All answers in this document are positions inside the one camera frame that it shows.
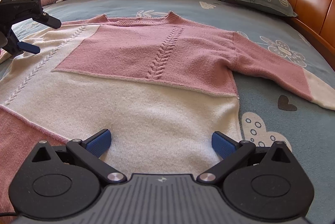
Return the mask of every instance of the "pink and white sweater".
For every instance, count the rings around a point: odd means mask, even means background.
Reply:
[[[211,147],[212,133],[242,139],[232,71],[274,80],[335,110],[335,90],[304,68],[236,32],[172,12],[163,18],[102,15],[63,23],[58,30],[47,28],[25,41],[40,46],[41,53],[13,60],[0,81],[0,112],[24,117],[52,142],[55,136],[86,139],[110,129],[112,146],[103,160],[127,176],[197,176],[219,162]],[[1,138],[21,140],[20,132],[8,127],[0,128],[0,143]],[[13,153],[19,156],[1,165],[0,177],[13,176],[40,138],[31,131],[30,145],[23,150],[18,146]],[[271,145],[267,138],[263,143]],[[8,204],[0,206],[9,210]]]

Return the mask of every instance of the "sweater sleeve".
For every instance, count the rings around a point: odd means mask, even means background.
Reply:
[[[237,32],[234,32],[233,42],[237,54],[233,71],[271,79],[308,101],[335,110],[335,90],[317,76],[258,46]]]

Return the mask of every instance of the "blue bed sheet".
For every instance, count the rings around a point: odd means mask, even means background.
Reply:
[[[242,6],[215,0],[67,0],[46,6],[45,11],[61,21],[104,13],[108,17],[161,17],[173,11],[189,20],[238,31],[335,87],[335,72],[303,36],[275,15]],[[14,25],[13,30],[21,40],[44,28],[30,19]],[[9,65],[0,65],[0,78]],[[315,188],[308,219],[315,224],[334,220],[335,111],[307,102],[267,79],[238,73],[234,78],[240,96],[242,136],[257,146],[284,136]],[[257,136],[251,135],[252,128],[258,131]]]

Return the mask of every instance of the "ribbed neckline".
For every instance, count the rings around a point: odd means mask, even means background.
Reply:
[[[173,12],[169,12],[163,17],[107,17],[106,14],[97,16],[99,23],[104,23],[112,26],[132,27],[132,26],[156,26],[172,23],[180,18]]]

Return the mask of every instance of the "screw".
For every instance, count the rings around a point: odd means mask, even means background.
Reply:
[[[119,172],[113,172],[108,174],[107,179],[113,181],[113,182],[118,182],[124,178],[124,175],[119,173]]]
[[[204,182],[212,182],[216,179],[216,176],[212,173],[202,173],[199,178]]]

